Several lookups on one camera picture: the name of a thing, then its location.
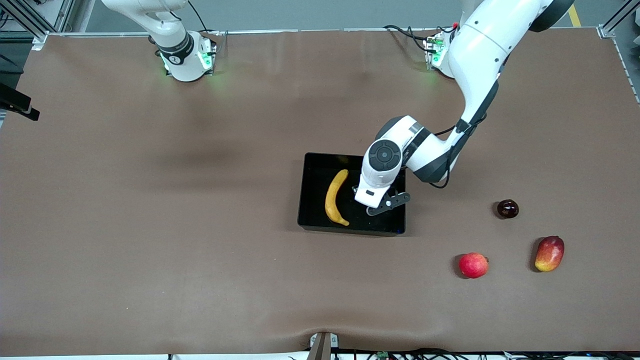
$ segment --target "black tray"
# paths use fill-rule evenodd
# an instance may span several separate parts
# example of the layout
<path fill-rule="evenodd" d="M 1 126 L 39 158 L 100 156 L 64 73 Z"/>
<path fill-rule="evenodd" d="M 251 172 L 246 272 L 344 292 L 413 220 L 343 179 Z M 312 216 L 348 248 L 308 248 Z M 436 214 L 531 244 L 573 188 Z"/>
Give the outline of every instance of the black tray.
<path fill-rule="evenodd" d="M 324 198 L 331 181 L 342 169 L 349 170 L 349 175 L 338 191 L 336 205 L 342 217 L 349 221 L 349 226 L 334 224 L 324 212 Z M 305 230 L 329 231 L 333 233 L 365 234 L 378 236 L 395 236 L 403 234 L 405 229 L 406 206 L 399 206 L 380 215 L 370 217 L 367 207 L 357 202 L 353 196 L 353 186 L 358 186 L 362 156 L 305 154 L 305 169 L 302 174 L 300 191 L 300 208 L 298 209 L 298 225 Z M 405 186 L 405 172 L 400 170 L 396 181 L 389 189 L 389 195 L 401 193 Z"/>

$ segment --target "brown table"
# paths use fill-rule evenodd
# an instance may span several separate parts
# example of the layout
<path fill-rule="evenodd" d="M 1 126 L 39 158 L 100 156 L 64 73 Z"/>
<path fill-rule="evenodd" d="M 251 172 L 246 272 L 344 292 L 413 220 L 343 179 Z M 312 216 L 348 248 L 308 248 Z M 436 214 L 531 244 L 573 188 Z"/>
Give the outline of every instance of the brown table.
<path fill-rule="evenodd" d="M 146 38 L 50 37 L 0 132 L 0 354 L 640 348 L 640 108 L 595 29 L 528 34 L 407 233 L 296 225 L 306 152 L 361 154 L 391 117 L 433 131 L 453 80 L 384 32 L 229 36 L 217 71 L 164 76 Z M 499 220 L 495 201 L 520 203 Z M 531 269 L 558 234 L 562 265 Z M 461 279 L 455 257 L 488 256 Z"/>

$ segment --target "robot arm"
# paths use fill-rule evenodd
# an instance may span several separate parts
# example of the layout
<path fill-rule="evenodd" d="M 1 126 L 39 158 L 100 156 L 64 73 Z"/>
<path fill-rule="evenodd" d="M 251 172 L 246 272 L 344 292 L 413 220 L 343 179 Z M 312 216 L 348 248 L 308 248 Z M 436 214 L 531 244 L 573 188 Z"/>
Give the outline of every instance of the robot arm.
<path fill-rule="evenodd" d="M 194 81 L 213 70 L 215 43 L 196 31 L 186 31 L 172 11 L 188 0 L 102 0 L 149 32 L 167 71 L 179 81 Z"/>
<path fill-rule="evenodd" d="M 409 116 L 389 120 L 367 149 L 355 199 L 370 208 L 380 208 L 401 165 L 406 165 L 425 183 L 437 183 L 448 177 L 462 147 L 484 120 L 511 51 L 552 3 L 556 4 L 552 15 L 560 18 L 558 2 L 562 8 L 566 6 L 562 14 L 573 3 L 572 0 L 484 0 L 479 4 L 477 0 L 464 1 L 467 13 L 463 14 L 461 25 L 451 29 L 451 35 L 443 32 L 436 36 L 441 45 L 431 57 L 432 66 L 454 78 L 460 86 L 465 98 L 464 112 L 446 140 L 440 140 Z M 469 15 L 470 6 L 477 7 Z M 385 154 L 380 152 L 381 148 L 399 149 L 399 161 L 396 163 L 394 153 L 384 162 L 389 158 L 381 158 Z"/>

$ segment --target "banana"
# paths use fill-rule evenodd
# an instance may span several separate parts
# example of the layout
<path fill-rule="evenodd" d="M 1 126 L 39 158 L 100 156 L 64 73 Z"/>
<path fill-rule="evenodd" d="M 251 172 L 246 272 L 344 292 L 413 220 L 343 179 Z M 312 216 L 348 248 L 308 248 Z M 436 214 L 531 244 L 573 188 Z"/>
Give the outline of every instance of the banana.
<path fill-rule="evenodd" d="M 333 178 L 331 185 L 329 185 L 329 190 L 326 192 L 326 198 L 324 198 L 324 212 L 326 212 L 326 216 L 328 216 L 332 222 L 344 226 L 349 226 L 349 222 L 344 220 L 342 215 L 340 215 L 340 211 L 338 211 L 338 207 L 335 205 L 335 197 L 338 195 L 340 186 L 342 186 L 342 183 L 347 179 L 347 175 L 349 175 L 349 170 L 340 170 Z"/>

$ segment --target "white robotic arm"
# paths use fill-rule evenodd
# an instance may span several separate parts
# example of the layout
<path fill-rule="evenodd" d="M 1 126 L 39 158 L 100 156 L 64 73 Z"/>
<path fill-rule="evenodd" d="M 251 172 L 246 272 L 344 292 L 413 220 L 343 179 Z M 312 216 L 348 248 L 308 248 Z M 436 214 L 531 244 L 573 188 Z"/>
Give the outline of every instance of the white robotic arm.
<path fill-rule="evenodd" d="M 428 47 L 430 65 L 460 86 L 464 112 L 446 140 L 440 140 L 410 116 L 391 119 L 383 126 L 364 156 L 355 195 L 358 202 L 369 206 L 370 215 L 392 208 L 389 204 L 394 201 L 381 201 L 388 196 L 387 190 L 403 165 L 425 183 L 448 180 L 462 147 L 486 117 L 498 90 L 498 77 L 513 48 L 527 30 L 547 29 L 572 3 L 573 0 L 464 0 L 461 24 L 437 34 Z M 388 151 L 380 149 L 392 149 L 393 156 L 385 156 Z"/>
<path fill-rule="evenodd" d="M 215 43 L 196 31 L 186 31 L 172 11 L 187 0 L 102 0 L 109 9 L 147 30 L 160 50 L 167 71 L 179 81 L 194 81 L 213 70 Z"/>

